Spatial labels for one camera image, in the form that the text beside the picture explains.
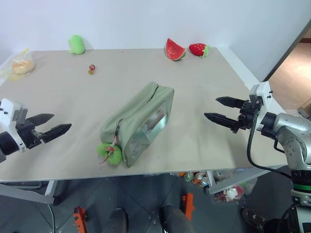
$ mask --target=strawberry toy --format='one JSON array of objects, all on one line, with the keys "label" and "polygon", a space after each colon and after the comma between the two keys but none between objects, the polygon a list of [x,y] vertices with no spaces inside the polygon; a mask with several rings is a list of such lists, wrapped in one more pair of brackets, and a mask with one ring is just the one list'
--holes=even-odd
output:
[{"label": "strawberry toy", "polygon": [[196,56],[206,57],[208,55],[209,46],[202,43],[189,45],[189,50]]}]

